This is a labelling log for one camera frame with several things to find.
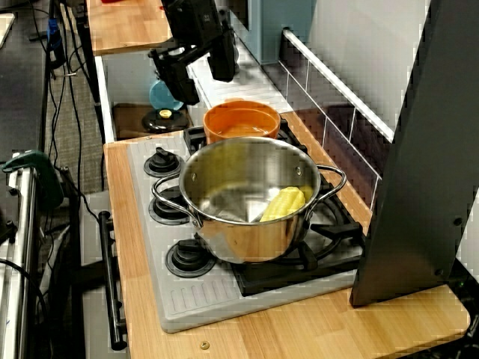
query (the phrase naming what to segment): toy stove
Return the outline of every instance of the toy stove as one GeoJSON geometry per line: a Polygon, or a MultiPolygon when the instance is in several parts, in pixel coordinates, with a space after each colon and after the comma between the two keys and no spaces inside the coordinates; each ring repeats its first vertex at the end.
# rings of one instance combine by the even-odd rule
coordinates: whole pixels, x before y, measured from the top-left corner
{"type": "MultiPolygon", "coordinates": [[[[278,139],[306,151],[287,122],[278,139]]],[[[362,227],[337,196],[314,210],[303,243],[268,263],[230,264],[201,247],[195,228],[181,212],[158,203],[153,184],[179,173],[206,145],[202,127],[132,143],[129,165],[162,329],[168,333],[264,310],[352,286],[364,247],[362,227]]],[[[322,178],[321,192],[331,185],[322,178]]],[[[178,204],[178,179],[159,188],[178,204]]]]}

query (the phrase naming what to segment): orange bowl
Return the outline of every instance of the orange bowl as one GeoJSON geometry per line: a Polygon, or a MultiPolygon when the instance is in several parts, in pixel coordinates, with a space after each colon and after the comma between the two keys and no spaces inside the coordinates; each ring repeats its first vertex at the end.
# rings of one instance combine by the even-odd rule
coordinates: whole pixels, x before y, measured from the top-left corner
{"type": "Polygon", "coordinates": [[[227,100],[211,108],[203,119],[207,144],[232,137],[276,138],[281,117],[268,105],[243,99],[227,100]]]}

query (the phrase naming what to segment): screw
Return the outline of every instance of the screw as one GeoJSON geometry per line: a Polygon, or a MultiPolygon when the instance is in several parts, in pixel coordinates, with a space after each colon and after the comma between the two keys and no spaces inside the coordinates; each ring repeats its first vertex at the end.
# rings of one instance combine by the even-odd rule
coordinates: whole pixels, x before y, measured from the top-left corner
{"type": "Polygon", "coordinates": [[[208,342],[201,342],[200,348],[202,350],[207,350],[210,347],[210,344],[208,342]]]}

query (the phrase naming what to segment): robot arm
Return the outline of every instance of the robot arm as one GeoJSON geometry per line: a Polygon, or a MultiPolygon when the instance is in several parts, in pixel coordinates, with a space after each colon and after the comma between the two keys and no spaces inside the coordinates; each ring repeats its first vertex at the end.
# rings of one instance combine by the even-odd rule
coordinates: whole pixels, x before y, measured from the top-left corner
{"type": "Polygon", "coordinates": [[[149,57],[158,77],[173,97],[187,105],[199,102],[195,83],[186,67],[207,53],[213,78],[230,82],[237,71],[238,52],[227,14],[216,10],[214,0],[162,0],[173,37],[149,57]]]}

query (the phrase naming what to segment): gray stove panel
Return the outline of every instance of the gray stove panel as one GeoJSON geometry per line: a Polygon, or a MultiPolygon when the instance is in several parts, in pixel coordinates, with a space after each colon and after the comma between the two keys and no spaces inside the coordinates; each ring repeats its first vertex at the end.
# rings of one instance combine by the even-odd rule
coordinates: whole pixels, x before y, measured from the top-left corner
{"type": "MultiPolygon", "coordinates": [[[[216,263],[210,272],[199,278],[180,278],[170,273],[165,265],[168,249],[177,241],[192,238],[195,229],[190,223],[178,226],[160,224],[149,215],[148,204],[153,199],[151,187],[157,179],[147,175],[143,167],[157,146],[181,156],[185,161],[189,153],[182,134],[152,138],[132,143],[128,147],[136,205],[164,331],[183,331],[352,286],[356,271],[242,297],[227,263],[216,263]]],[[[160,187],[160,191],[177,184],[178,179],[174,179],[160,187]]],[[[344,248],[335,254],[334,259],[360,253],[360,248],[344,248]]]]}

